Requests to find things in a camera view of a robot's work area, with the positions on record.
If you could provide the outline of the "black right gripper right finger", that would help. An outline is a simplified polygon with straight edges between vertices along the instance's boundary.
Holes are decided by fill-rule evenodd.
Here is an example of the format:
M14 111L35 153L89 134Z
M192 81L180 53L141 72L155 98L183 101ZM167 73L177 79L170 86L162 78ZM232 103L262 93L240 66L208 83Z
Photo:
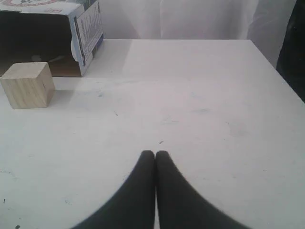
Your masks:
M156 153L156 188L162 229L239 229L241 224L205 200L166 151Z

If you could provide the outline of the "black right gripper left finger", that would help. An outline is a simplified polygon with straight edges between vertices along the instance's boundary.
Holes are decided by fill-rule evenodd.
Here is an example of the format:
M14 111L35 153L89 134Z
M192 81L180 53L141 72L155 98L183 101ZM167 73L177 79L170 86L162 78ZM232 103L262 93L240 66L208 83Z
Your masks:
M77 229L153 229L155 221L155 156L140 157L122 186Z

